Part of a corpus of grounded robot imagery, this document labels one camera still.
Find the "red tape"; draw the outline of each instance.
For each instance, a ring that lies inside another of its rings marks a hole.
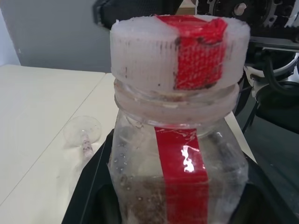
[[[216,84],[222,75],[227,23],[220,18],[206,22],[190,15],[156,17],[179,31],[174,89],[202,89]]]
[[[155,127],[169,224],[207,224],[208,176],[196,129]]]

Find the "gray wall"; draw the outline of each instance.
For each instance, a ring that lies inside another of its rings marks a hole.
[[[109,72],[109,30],[93,23],[94,2],[0,0],[21,65]]]

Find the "small plastic bottle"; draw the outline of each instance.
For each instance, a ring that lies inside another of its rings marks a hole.
[[[119,107],[109,170],[123,224],[226,224],[248,165],[224,117],[234,108],[246,23],[152,16],[111,30]]]

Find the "black tray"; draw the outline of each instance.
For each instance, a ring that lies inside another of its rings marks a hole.
[[[82,171],[62,224],[121,224],[107,168],[113,130]],[[299,224],[260,167],[245,156],[249,182],[229,224]]]

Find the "white table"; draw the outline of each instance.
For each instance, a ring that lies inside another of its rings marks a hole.
[[[68,147],[62,129],[76,116],[96,118],[102,124],[93,144],[98,149],[118,112],[113,81],[111,74],[96,72],[0,68],[1,224],[61,223],[82,162],[80,147]],[[226,121],[255,160],[234,115]]]

